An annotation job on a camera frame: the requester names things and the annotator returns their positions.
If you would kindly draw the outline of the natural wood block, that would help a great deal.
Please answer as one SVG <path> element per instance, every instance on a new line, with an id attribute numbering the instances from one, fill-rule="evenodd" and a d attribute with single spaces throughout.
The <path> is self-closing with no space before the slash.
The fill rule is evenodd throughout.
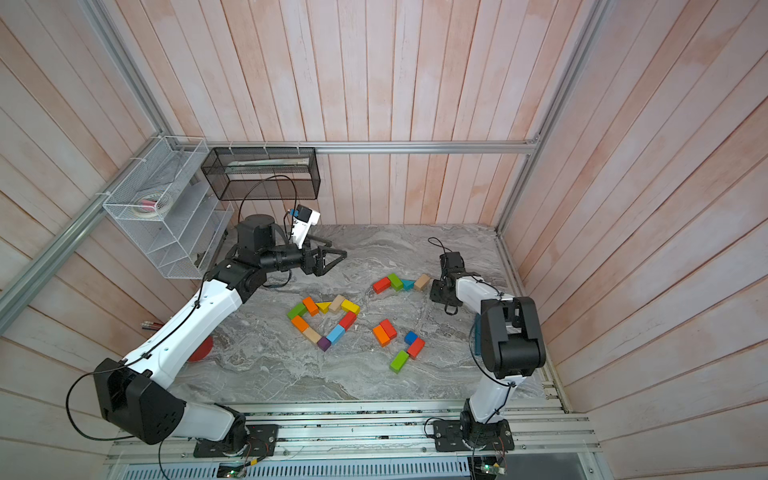
<path id="1" fill-rule="evenodd" d="M 346 298 L 343 295 L 337 295 L 329 305 L 328 310 L 333 313 L 339 312 L 342 309 L 342 305 L 345 301 Z"/>
<path id="2" fill-rule="evenodd" d="M 317 344 L 318 341 L 322 338 L 322 336 L 311 327 L 306 328 L 302 334 L 307 340 L 314 344 Z"/>
<path id="3" fill-rule="evenodd" d="M 431 277 L 428 274 L 422 274 L 415 282 L 414 289 L 417 291 L 423 291 L 431 281 Z"/>

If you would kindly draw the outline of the yellow rectangular block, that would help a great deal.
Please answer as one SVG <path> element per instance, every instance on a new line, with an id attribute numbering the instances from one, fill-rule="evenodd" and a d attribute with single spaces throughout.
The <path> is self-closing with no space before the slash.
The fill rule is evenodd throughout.
<path id="1" fill-rule="evenodd" d="M 351 313 L 353 313 L 353 314 L 355 314 L 355 315 L 358 315 L 358 314 L 359 314 L 359 312 L 360 312 L 360 306 L 359 306 L 359 305 L 357 305 L 357 304 L 355 304 L 355 303 L 353 303 L 353 302 L 351 302 L 351 301 L 349 301 L 349 300 L 344 300 L 344 301 L 342 302 L 342 304 L 341 304 L 341 307 L 342 307 L 342 308 L 343 308 L 345 311 L 347 311 L 347 312 L 351 312 Z"/>

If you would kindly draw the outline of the orange block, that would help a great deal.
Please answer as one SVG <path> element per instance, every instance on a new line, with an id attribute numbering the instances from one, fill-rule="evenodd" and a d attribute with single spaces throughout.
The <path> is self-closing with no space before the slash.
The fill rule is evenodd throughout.
<path id="1" fill-rule="evenodd" d="M 304 333 L 310 328 L 309 324 L 303 319 L 302 316 L 293 317 L 291 319 L 291 323 L 301 333 Z"/>
<path id="2" fill-rule="evenodd" d="M 381 325 L 377 325 L 372 329 L 372 332 L 377 340 L 377 342 L 382 346 L 385 347 L 391 342 L 391 338 L 387 334 L 387 332 L 384 330 L 384 328 Z"/>
<path id="3" fill-rule="evenodd" d="M 315 316 L 320 312 L 320 308 L 311 297 L 304 298 L 302 303 L 311 316 Z"/>

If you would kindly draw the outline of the light blue block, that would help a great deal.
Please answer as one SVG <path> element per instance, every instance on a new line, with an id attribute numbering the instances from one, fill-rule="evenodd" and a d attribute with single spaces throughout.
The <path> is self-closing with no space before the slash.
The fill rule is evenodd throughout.
<path id="1" fill-rule="evenodd" d="M 345 333 L 346 329 L 341 324 L 337 324 L 331 332 L 326 335 L 326 338 L 331 344 L 336 344 Z"/>

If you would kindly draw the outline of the purple cube block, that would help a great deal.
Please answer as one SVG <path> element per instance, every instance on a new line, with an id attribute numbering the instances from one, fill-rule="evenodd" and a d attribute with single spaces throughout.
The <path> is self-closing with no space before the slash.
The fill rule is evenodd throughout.
<path id="1" fill-rule="evenodd" d="M 331 347 L 331 342 L 326 337 L 321 337 L 317 342 L 317 346 L 322 351 L 327 351 Z"/>

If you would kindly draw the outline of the red block front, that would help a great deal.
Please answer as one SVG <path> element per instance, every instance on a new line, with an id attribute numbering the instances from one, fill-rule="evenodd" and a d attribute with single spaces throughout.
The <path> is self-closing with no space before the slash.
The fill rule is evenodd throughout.
<path id="1" fill-rule="evenodd" d="M 357 315 L 352 312 L 348 311 L 344 317 L 340 320 L 339 325 L 345 330 L 348 331 L 350 327 L 354 324 L 354 322 L 357 319 Z"/>

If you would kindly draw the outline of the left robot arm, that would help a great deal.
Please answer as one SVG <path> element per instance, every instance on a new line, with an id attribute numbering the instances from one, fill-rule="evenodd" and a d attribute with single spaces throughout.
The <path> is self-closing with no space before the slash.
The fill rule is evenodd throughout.
<path id="1" fill-rule="evenodd" d="M 213 443 L 227 456 L 239 454 L 249 438 L 243 414 L 186 402 L 168 388 L 203 341 L 270 273 L 299 269 L 320 277 L 346 258 L 346 251 L 331 241 L 311 235 L 318 218 L 318 212 L 300 205 L 289 230 L 265 214 L 240 221 L 236 244 L 204 275 L 197 294 L 141 346 L 120 361 L 106 359 L 95 368 L 103 419 L 148 445 L 168 437 L 195 438 Z"/>

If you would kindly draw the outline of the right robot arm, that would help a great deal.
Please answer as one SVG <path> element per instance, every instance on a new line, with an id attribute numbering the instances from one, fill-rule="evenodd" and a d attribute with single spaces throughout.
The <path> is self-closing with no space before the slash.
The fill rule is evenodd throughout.
<path id="1" fill-rule="evenodd" d="M 458 252 L 444 252 L 440 268 L 430 299 L 447 308 L 464 306 L 479 317 L 473 332 L 479 336 L 483 378 L 461 415 L 462 431 L 478 435 L 502 421 L 512 392 L 546 363 L 538 311 L 532 298 L 503 293 L 468 272 Z"/>

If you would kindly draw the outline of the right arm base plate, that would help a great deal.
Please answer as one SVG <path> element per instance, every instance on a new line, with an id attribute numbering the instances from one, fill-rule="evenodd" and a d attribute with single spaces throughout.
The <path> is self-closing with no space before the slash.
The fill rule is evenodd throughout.
<path id="1" fill-rule="evenodd" d="M 462 420 L 435 420 L 430 426 L 438 452 L 509 452 L 515 449 L 507 420 L 477 423 Z"/>

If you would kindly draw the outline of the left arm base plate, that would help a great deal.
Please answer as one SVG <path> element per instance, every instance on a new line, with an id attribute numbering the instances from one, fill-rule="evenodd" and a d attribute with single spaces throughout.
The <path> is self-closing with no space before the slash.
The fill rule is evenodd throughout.
<path id="1" fill-rule="evenodd" d="M 279 426 L 276 424 L 239 425 L 223 440 L 198 439 L 194 458 L 256 457 L 263 459 L 274 454 Z"/>

